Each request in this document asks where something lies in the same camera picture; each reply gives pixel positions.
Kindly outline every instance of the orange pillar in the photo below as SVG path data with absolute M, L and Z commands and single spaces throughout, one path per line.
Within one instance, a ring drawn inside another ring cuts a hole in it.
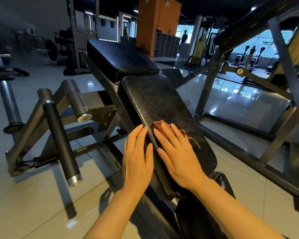
M 181 7 L 182 4 L 175 0 L 139 0 L 136 46 L 150 58 L 153 57 L 157 29 L 176 34 Z

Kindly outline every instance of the black ceiling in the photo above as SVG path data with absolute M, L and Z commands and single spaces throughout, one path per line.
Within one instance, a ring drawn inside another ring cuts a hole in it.
M 195 20 L 196 15 L 224 16 L 236 21 L 265 0 L 177 0 L 182 3 L 180 20 Z M 133 14 L 139 0 L 100 0 L 100 14 L 116 17 L 118 11 Z

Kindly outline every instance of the brown cloth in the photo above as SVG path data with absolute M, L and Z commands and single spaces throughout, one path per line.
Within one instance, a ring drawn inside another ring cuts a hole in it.
M 168 129 L 172 132 L 172 133 L 174 133 L 173 132 L 173 129 L 171 128 L 171 125 L 170 124 L 167 124 L 164 120 L 161 120 L 161 121 L 159 121 L 159 122 L 153 122 L 153 124 L 152 124 L 152 130 L 154 129 L 154 128 L 156 128 L 166 139 L 168 139 L 168 137 L 167 137 L 167 135 L 165 134 L 165 132 L 163 131 L 163 129 L 162 129 L 162 123 L 164 123 L 167 127 L 168 127 Z M 194 138 L 191 138 L 191 137 L 189 137 L 189 136 L 187 136 L 187 134 L 186 134 L 186 132 L 185 132 L 185 130 L 183 130 L 183 129 L 179 129 L 179 131 L 180 131 L 180 133 L 184 136 L 184 137 L 187 137 L 188 138 L 188 140 L 192 140 L 194 143 L 195 143 L 195 145 L 200 149 L 200 146 L 199 146 L 199 144 L 198 144 L 198 142 L 196 142 L 196 140 L 194 139 Z

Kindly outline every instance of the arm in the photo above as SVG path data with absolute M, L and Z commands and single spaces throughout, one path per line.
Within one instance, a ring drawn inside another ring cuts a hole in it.
M 156 129 L 155 136 L 164 149 L 158 153 L 173 179 L 189 189 L 211 213 L 227 237 L 233 239 L 283 239 L 284 237 L 248 211 L 235 198 L 209 179 L 201 169 L 199 161 L 187 138 L 175 125 L 172 133 L 165 124 L 162 129 L 168 140 Z
M 149 144 L 144 159 L 144 141 L 148 127 L 135 128 L 124 147 L 124 186 L 97 221 L 84 236 L 84 239 L 119 239 L 137 203 L 148 187 L 154 169 L 153 145 Z

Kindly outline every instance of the gray storage shelf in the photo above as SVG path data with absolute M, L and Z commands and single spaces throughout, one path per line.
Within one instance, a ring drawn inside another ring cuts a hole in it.
M 179 40 L 179 37 L 156 32 L 153 57 L 176 58 Z

